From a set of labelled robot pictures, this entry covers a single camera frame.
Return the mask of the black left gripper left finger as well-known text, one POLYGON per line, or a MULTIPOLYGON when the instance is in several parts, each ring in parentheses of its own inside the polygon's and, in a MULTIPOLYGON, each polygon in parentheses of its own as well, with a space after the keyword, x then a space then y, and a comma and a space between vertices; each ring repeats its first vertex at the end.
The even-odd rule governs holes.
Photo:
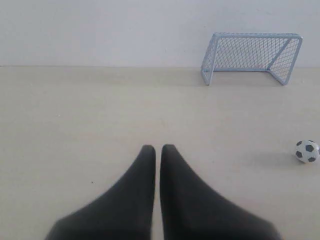
POLYGON ((58 220, 46 239, 151 239, 155 180, 156 151, 143 145, 129 169, 107 192, 58 220))

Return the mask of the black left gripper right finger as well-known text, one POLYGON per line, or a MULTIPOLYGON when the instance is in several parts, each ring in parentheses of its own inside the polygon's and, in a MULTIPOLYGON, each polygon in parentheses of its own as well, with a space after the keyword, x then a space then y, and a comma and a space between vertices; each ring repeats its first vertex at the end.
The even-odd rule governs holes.
POLYGON ((281 240, 274 225, 207 185, 173 144, 160 164, 160 205, 166 240, 281 240))

